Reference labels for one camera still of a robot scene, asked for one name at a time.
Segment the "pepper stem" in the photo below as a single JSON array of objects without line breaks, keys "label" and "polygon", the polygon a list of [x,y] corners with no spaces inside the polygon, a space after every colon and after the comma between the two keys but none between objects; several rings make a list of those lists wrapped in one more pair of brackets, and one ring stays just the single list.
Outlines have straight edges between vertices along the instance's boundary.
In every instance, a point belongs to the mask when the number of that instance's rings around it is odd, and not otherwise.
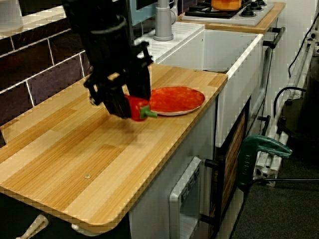
[{"label": "pepper stem", "polygon": [[140,108],[140,119],[144,119],[146,117],[157,118],[158,115],[151,111],[150,106],[144,106]]}]

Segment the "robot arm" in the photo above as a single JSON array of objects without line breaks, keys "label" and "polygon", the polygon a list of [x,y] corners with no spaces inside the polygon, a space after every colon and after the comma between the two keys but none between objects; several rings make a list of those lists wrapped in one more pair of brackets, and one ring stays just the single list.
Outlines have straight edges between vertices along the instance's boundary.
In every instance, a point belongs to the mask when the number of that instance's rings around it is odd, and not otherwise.
[{"label": "robot arm", "polygon": [[[153,62],[148,42],[132,46],[127,37],[126,19],[116,14],[112,0],[63,0],[72,30],[80,34],[93,72],[84,83],[95,105],[103,103],[110,114],[130,118],[131,109],[122,86],[131,96],[149,100],[151,96],[148,66]],[[137,55],[143,52],[144,57]],[[113,73],[119,76],[108,79]]]}]

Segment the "red bell pepper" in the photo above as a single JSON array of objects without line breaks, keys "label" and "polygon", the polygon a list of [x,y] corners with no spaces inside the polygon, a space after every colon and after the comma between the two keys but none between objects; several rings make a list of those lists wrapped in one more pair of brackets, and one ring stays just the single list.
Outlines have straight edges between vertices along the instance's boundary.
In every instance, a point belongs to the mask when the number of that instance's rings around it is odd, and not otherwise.
[{"label": "red bell pepper", "polygon": [[134,121],[146,120],[147,116],[157,118],[157,114],[151,111],[149,102],[135,96],[125,96],[129,100],[131,118]]}]

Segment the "gas stove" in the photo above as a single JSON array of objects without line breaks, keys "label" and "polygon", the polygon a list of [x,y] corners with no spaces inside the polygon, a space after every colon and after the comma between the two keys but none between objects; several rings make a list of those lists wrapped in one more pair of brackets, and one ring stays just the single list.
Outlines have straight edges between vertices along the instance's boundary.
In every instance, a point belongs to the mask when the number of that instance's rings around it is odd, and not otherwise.
[{"label": "gas stove", "polygon": [[210,2],[198,2],[185,12],[182,20],[257,26],[273,6],[263,0],[243,0],[241,7],[236,11],[220,11],[213,9]]}]

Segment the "green clamp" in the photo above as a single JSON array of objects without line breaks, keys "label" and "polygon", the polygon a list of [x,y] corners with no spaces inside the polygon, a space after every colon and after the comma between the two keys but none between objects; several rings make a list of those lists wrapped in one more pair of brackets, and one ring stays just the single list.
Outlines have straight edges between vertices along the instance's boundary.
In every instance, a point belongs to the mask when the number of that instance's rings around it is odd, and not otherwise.
[{"label": "green clamp", "polygon": [[236,171],[236,185],[243,192],[248,191],[253,182],[257,152],[265,152],[288,158],[292,151],[284,144],[266,136],[251,135],[246,137],[240,147]]}]

